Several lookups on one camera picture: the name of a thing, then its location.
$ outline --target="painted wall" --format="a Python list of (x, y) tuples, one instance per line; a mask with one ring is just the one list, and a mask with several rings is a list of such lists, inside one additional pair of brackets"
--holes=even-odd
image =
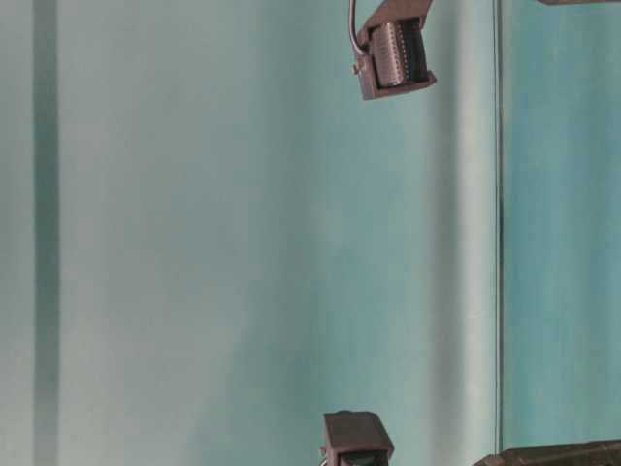
[(58, 451), (37, 466), (316, 464), (342, 408), (380, 413), (397, 466), (493, 450), (492, 2), (435, 2), (438, 84), (374, 103), (345, 7), (59, 0)]
[(32, 6), (0, 15), (0, 463), (32, 464), (34, 180)]
[(503, 9), (505, 446), (621, 438), (621, 5)]

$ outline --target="teal wall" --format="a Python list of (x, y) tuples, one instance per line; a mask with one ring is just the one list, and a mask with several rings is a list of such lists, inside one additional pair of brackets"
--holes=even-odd
[[(350, 408), (380, 413), (396, 466), (492, 451), (492, 10), (435, 2), (438, 84), (363, 103), (345, 2), (59, 0), (58, 410), (32, 439), (41, 367), (0, 359), (27, 388), (6, 443), (35, 466), (313, 465), (321, 414)], [(7, 289), (33, 286), (29, 40), (0, 109), (25, 131)], [(13, 352), (42, 333), (20, 299)]]
[(32, 464), (34, 186), (32, 5), (0, 15), (0, 463)]
[(503, 2), (506, 447), (621, 437), (620, 20)]

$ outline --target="electrical wire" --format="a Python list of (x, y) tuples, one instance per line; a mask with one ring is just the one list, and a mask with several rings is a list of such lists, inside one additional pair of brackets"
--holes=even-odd
[(349, 39), (357, 54), (367, 54), (358, 42), (358, 36), (356, 35), (356, 0), (349, 0)]

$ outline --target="wall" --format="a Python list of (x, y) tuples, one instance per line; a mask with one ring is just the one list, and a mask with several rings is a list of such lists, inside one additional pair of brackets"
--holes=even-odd
[(621, 6), (503, 9), (505, 446), (620, 438)]
[(345, 7), (59, 0), (37, 466), (315, 464), (342, 408), (395, 465), (494, 448), (492, 2), (435, 2), (438, 84), (373, 103)]
[(34, 400), (32, 6), (0, 15), (0, 463), (31, 464)]

